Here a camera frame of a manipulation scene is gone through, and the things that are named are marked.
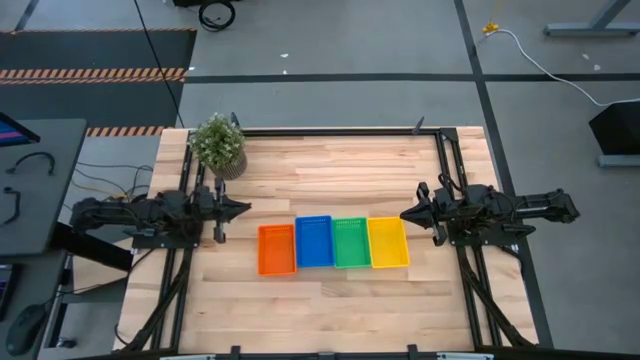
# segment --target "wooden table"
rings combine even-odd
[[[469,183],[497,187],[483,129],[457,130]],[[162,134],[150,196],[177,188],[186,138],[187,130]],[[257,274],[259,225],[293,223],[301,215],[398,216],[415,204],[419,181],[439,188],[433,137],[252,137],[246,152],[249,167],[227,182],[227,193],[251,202],[252,209],[225,227],[226,244],[214,243],[213,226],[205,224],[193,256],[180,353],[229,353],[232,345],[241,345],[243,353],[402,352],[411,343],[420,351],[473,349],[455,249],[435,247],[431,231],[415,225],[405,223],[408,268]],[[205,183],[213,181],[208,173]],[[156,250],[129,278],[119,323],[124,339],[133,337],[157,303],[165,255]],[[494,247],[485,247],[485,259],[495,301],[536,342],[517,260]],[[488,344],[484,309],[476,303]],[[122,344],[116,340],[115,347]]]

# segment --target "plastic tray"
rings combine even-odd
[[[376,269],[409,266],[407,236],[399,217],[371,218],[367,225],[371,266]]]
[[[334,219],[333,251],[337,268],[371,266],[366,218]]]
[[[334,265],[331,216],[296,218],[296,259],[299,267]]]
[[[293,225],[263,225],[258,228],[258,274],[290,275],[296,268]]]

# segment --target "white cable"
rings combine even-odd
[[[559,77],[557,77],[557,76],[554,76],[553,74],[551,74],[550,72],[548,72],[547,70],[545,70],[542,66],[540,66],[540,64],[538,64],[535,60],[533,60],[533,59],[531,58],[531,56],[527,55],[527,53],[526,53],[526,52],[524,51],[524,49],[522,48],[522,45],[520,45],[520,41],[518,40],[518,37],[516,36],[516,34],[512,33],[512,32],[511,32],[511,31],[509,31],[509,30],[506,30],[506,29],[499,29],[499,30],[496,30],[496,31],[493,31],[493,32],[488,33],[488,34],[486,35],[486,37],[489,37],[489,36],[491,36],[491,35],[493,35],[493,34],[495,34],[495,33],[505,33],[505,34],[509,34],[509,35],[511,35],[511,37],[513,38],[513,40],[515,40],[515,41],[516,41],[516,45],[518,45],[518,49],[520,49],[520,53],[522,53],[522,55],[523,55],[525,58],[527,58],[527,60],[531,61],[531,63],[532,63],[533,65],[535,65],[538,69],[540,69],[540,71],[542,71],[543,73],[545,73],[545,74],[549,75],[549,77],[550,77],[550,78],[552,78],[552,79],[554,79],[554,80],[557,80],[557,81],[563,82],[563,83],[565,83],[565,84],[571,85],[571,86],[573,86],[574,88],[578,89],[578,91],[580,91],[581,93],[583,93],[586,97],[588,97],[588,98],[589,98],[589,100],[591,100],[591,102],[592,102],[592,103],[594,103],[594,104],[595,104],[595,105],[597,105],[597,106],[605,107],[605,106],[609,106],[609,105],[613,105],[613,104],[621,104],[621,103],[630,103],[630,102],[637,102],[637,101],[640,101],[640,98],[637,98],[637,99],[618,100],[618,101],[612,101],[612,102],[610,102],[610,103],[601,104],[601,103],[599,103],[596,99],[594,99],[591,95],[589,95],[589,93],[588,93],[588,92],[586,92],[586,91],[585,91],[583,88],[581,88],[580,86],[578,86],[578,85],[576,85],[576,84],[572,83],[572,82],[571,82],[571,81],[569,81],[569,80],[561,79],[561,78],[559,78]]]

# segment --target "yellow plug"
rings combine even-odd
[[[494,23],[493,21],[489,21],[489,23],[487,24],[487,26],[482,28],[482,32],[485,34],[494,32],[496,30],[500,29],[500,26],[498,26],[498,24]]]

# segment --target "gray floor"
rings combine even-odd
[[[0,30],[11,30],[26,1],[0,3]],[[640,37],[548,39],[548,22],[587,21],[606,3],[505,1],[496,22],[513,30],[525,49],[559,73],[640,72]],[[471,72],[453,2],[448,0],[244,0],[228,31],[198,32],[190,76],[307,73]],[[465,0],[485,73],[538,73],[498,34],[480,42],[494,1]],[[193,9],[140,0],[149,27],[197,26]],[[139,28],[130,0],[40,0],[28,29]],[[640,21],[640,1],[620,19]],[[601,102],[640,97],[640,82],[584,83]],[[530,238],[536,272],[556,347],[640,353],[636,341],[640,255],[640,170],[601,170],[599,148],[587,126],[600,108],[559,83],[490,83],[489,95],[515,188],[520,193],[558,187],[582,217],[573,225],[536,222]],[[484,125],[475,85],[463,82],[315,82],[187,84],[180,111],[188,126],[215,111],[235,111],[245,126]],[[82,159],[93,163],[151,164],[158,138],[87,139]],[[128,188],[131,171],[91,171]],[[78,177],[83,185],[106,185]],[[67,203],[86,191],[70,189]],[[118,304],[78,308],[117,319]],[[41,358],[104,353],[111,328],[65,325],[85,344]]]

